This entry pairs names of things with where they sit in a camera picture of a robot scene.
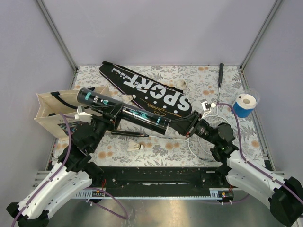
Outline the black shuttlecock tube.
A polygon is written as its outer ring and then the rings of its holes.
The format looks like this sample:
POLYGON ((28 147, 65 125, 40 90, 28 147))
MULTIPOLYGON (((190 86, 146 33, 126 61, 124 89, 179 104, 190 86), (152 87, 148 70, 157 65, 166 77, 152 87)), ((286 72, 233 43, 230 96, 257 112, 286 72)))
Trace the black shuttlecock tube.
MULTIPOLYGON (((120 114, 122 120, 137 124, 163 135, 166 133, 170 123, 170 119, 166 117, 123 103, 87 88, 82 88, 78 91, 77 101, 80 104, 88 106, 90 109, 92 105, 105 106, 122 103, 124 105, 120 114)), ((96 112, 96 114, 92 115, 92 119, 101 121, 102 114, 97 111, 94 112, 96 112)))

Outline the white shuttlecock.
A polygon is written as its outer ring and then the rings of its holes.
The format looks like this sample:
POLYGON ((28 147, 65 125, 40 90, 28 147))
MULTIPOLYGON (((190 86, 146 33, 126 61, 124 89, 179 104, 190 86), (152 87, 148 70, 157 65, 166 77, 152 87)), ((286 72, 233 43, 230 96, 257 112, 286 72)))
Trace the white shuttlecock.
POLYGON ((144 149, 144 145, 137 143, 136 141, 129 140, 127 151, 137 151, 137 150, 143 150, 143 149, 144 149))
POLYGON ((185 80, 179 80, 177 82, 177 86, 179 89, 186 89, 187 88, 187 82, 185 80))
POLYGON ((123 102, 124 103, 129 103, 133 100, 136 99, 136 95, 135 94, 132 94, 132 95, 122 95, 122 99, 123 99, 123 102))

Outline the white shuttlecock front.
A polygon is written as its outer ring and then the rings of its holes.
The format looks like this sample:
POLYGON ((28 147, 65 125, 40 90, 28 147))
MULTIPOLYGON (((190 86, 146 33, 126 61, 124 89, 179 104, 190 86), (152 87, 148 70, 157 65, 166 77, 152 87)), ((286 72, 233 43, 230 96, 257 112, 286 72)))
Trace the white shuttlecock front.
POLYGON ((127 151, 137 151, 137 150, 143 150, 143 149, 144 149, 144 145, 137 143, 136 141, 129 140, 127 151))

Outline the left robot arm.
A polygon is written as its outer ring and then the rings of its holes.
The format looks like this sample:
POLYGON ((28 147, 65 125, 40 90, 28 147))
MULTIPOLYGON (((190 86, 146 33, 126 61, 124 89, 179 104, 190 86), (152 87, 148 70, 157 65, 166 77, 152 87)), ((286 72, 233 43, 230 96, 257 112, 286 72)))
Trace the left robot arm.
POLYGON ((108 130, 116 129, 121 118, 122 103, 92 106, 98 115, 86 112, 79 106, 74 119, 83 122, 74 133, 69 124, 67 132, 69 145, 60 155, 44 180, 22 201, 7 206, 13 217, 12 226, 45 227, 54 214, 77 193, 97 187, 103 181, 103 171, 91 162, 95 152, 108 130))

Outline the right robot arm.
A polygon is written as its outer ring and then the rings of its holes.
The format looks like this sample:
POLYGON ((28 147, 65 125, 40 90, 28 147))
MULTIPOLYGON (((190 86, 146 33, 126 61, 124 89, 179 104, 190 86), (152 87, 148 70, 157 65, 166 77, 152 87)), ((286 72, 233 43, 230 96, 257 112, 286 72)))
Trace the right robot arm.
POLYGON ((242 146, 235 146, 231 125, 226 122, 212 127, 198 112, 171 121, 180 135, 197 135, 212 143, 212 156, 221 163, 215 181, 220 187, 229 184, 253 196, 269 208, 272 216, 286 227, 303 215, 303 187, 296 178, 285 178, 250 160, 242 146))

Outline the white shuttlecock beside cover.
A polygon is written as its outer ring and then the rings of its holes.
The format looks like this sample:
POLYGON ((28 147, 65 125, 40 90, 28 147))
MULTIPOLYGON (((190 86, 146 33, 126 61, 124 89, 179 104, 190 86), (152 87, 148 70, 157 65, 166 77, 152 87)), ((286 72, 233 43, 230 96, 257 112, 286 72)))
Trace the white shuttlecock beside cover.
POLYGON ((133 100, 136 99, 136 95, 135 94, 132 94, 132 95, 122 95, 122 99, 123 99, 123 102, 124 103, 129 103, 133 100))

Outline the black sport racket cover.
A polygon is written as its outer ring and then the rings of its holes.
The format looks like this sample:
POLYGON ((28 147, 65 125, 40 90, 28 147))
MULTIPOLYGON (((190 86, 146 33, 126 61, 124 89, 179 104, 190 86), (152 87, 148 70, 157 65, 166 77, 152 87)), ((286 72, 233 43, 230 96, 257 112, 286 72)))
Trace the black sport racket cover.
POLYGON ((124 66, 103 62, 100 74, 123 95, 135 95, 137 107, 171 120, 192 113, 192 105, 183 91, 169 87, 124 66))

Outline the floral table mat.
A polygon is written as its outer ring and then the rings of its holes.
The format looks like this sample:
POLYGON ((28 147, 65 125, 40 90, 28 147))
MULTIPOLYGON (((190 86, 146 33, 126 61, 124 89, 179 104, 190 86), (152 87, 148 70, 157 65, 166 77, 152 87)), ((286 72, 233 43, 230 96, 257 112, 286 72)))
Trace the floral table mat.
MULTIPOLYGON (((217 101, 218 66, 133 66, 132 70, 170 87, 176 86, 179 80, 185 80, 187 88, 184 89, 184 94, 196 111, 202 111, 203 99, 209 102, 217 101)), ((223 109, 219 111, 219 115, 235 127, 234 144, 242 146, 244 154, 249 159, 264 166, 263 151, 252 117, 236 121, 230 110, 235 97, 242 91, 242 80, 237 67, 225 66, 219 98, 223 109)), ((172 129, 169 129, 166 135, 160 135, 126 121, 122 121, 119 128, 123 131, 184 139, 172 129)), ((210 143, 197 136, 189 139, 190 147, 196 155, 214 159, 210 153, 212 146, 210 143)), ((219 166, 218 162, 205 162, 193 156, 184 141, 135 138, 137 143, 144 145, 144 149, 127 151, 129 140, 129 137, 111 135, 107 132, 93 153, 92 161, 100 166, 219 166)))

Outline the beige canvas tote bag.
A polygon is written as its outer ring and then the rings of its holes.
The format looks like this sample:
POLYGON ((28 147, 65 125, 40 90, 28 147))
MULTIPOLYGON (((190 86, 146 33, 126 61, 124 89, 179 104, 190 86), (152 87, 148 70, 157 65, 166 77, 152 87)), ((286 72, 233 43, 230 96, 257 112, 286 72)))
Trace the beige canvas tote bag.
POLYGON ((68 137, 65 121, 60 114, 66 115, 71 133, 74 133, 76 125, 81 124, 74 118, 77 107, 81 105, 77 101, 77 94, 78 90, 37 94, 40 107, 34 120, 56 138, 68 137))

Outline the blue wrapped toilet paper roll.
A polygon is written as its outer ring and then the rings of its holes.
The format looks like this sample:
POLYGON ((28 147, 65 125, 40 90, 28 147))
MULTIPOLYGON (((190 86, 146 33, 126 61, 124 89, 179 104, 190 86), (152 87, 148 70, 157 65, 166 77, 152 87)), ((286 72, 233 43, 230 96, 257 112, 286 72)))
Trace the blue wrapped toilet paper roll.
POLYGON ((248 93, 237 95, 232 107, 239 118, 246 118, 258 104, 258 99, 248 93))

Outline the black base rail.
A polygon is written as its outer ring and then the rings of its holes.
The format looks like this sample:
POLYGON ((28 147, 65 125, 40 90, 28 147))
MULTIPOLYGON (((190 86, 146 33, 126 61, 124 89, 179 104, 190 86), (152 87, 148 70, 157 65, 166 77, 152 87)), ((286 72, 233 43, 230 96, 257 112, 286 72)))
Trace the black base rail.
POLYGON ((230 185, 216 167, 127 167, 102 166, 105 190, 224 189, 230 185))

